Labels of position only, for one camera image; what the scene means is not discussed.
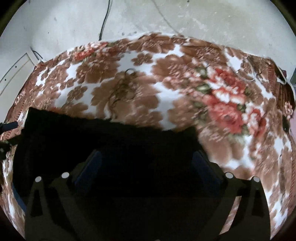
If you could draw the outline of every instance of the white wall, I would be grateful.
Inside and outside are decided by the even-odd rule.
[[[29,46],[49,60],[98,40],[107,4],[108,0],[27,1],[0,38],[0,78]],[[174,30],[269,56],[288,78],[296,67],[296,37],[269,0],[113,0],[103,39]]]

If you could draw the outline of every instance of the black cloth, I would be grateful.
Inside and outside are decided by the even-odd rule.
[[[13,184],[25,204],[37,176],[49,184],[63,172],[71,172],[94,149],[105,156],[116,156],[114,148],[129,153],[124,161],[134,170],[133,180],[159,180],[162,191],[171,185],[160,180],[173,180],[176,173],[190,165],[193,152],[201,149],[193,127],[176,133],[109,120],[72,118],[34,108],[29,108],[21,135],[13,160]],[[112,170],[112,163],[107,165]],[[150,182],[146,184],[152,190]]]

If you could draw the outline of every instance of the white dot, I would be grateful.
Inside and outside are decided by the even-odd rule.
[[[231,172],[225,173],[225,176],[229,179],[233,178],[233,174]]]
[[[257,182],[257,183],[260,182],[260,178],[259,178],[259,177],[253,177],[253,179],[254,179],[254,181]]]
[[[67,178],[67,177],[69,177],[70,176],[70,174],[68,173],[68,172],[64,172],[63,174],[62,174],[62,178]]]
[[[41,177],[36,177],[36,178],[35,178],[35,182],[37,182],[37,183],[38,183],[38,182],[40,182],[40,181],[41,181],[41,179],[42,179]]]

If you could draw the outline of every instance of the dark cord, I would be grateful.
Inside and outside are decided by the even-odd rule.
[[[41,57],[41,59],[43,59],[42,56],[37,51],[32,50],[32,52],[38,54]]]
[[[102,40],[103,31],[104,31],[106,21],[107,21],[107,18],[109,16],[109,13],[110,13],[110,10],[111,10],[111,7],[112,7],[112,3],[113,3],[113,0],[108,1],[108,8],[107,8],[107,12],[106,12],[106,15],[105,15],[105,18],[104,18],[104,21],[103,21],[103,24],[102,24],[102,28],[101,28],[101,31],[100,31],[99,41]]]

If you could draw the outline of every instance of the bed sheet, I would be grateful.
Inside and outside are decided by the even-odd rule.
[[[296,205],[295,142],[282,123],[295,93],[285,83],[271,59],[193,37],[148,33],[92,42],[36,66],[6,118],[19,128],[1,140],[20,133],[30,106],[162,130],[194,126],[210,161],[237,178],[261,179],[273,237]],[[25,214],[12,192],[15,149],[2,165],[0,205],[24,236]]]

